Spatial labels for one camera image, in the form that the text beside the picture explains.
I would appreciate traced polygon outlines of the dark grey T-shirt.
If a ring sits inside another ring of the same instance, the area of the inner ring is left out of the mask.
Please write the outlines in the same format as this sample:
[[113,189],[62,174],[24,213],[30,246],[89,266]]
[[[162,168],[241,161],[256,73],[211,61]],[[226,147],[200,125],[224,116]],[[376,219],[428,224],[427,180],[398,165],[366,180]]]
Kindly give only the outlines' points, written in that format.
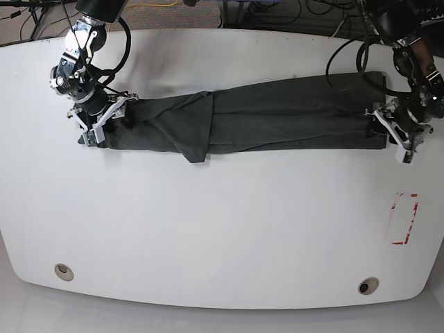
[[140,99],[126,107],[137,111],[137,127],[108,120],[100,147],[179,153],[191,163],[249,151],[382,150],[386,138],[366,137],[366,110],[385,100],[363,83],[337,92],[323,76]]

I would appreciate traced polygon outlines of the red tape rectangle marking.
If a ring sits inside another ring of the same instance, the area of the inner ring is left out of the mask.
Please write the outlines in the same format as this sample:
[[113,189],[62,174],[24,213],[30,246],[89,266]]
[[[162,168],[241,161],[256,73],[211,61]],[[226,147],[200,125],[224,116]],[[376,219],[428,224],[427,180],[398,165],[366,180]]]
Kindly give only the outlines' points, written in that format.
[[399,193],[391,208],[388,240],[395,246],[407,245],[416,213],[419,195]]

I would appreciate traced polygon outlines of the black tripod stand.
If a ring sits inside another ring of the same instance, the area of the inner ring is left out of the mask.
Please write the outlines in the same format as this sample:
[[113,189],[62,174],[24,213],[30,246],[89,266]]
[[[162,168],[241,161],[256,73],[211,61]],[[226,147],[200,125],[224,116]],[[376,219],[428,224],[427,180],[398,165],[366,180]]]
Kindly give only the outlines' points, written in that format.
[[70,20],[80,17],[75,1],[2,1],[1,44],[16,44],[60,37]]

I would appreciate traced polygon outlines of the grey metal frame background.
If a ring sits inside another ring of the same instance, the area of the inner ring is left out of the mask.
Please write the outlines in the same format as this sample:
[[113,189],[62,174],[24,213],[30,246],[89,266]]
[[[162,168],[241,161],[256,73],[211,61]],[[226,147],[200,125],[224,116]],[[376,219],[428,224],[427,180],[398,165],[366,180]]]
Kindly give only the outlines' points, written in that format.
[[252,1],[221,1],[218,4],[222,28],[243,28]]

